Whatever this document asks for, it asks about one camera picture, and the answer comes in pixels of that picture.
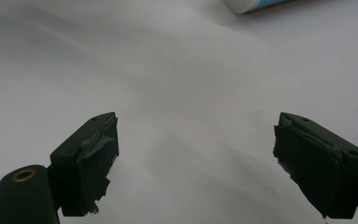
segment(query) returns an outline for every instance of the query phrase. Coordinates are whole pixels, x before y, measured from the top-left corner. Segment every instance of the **white surface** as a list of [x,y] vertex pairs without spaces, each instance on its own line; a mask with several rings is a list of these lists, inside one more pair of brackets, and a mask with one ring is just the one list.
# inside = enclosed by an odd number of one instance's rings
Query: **white surface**
[[0,0],[0,178],[108,111],[101,211],[62,223],[324,223],[273,125],[290,112],[358,146],[358,1]]

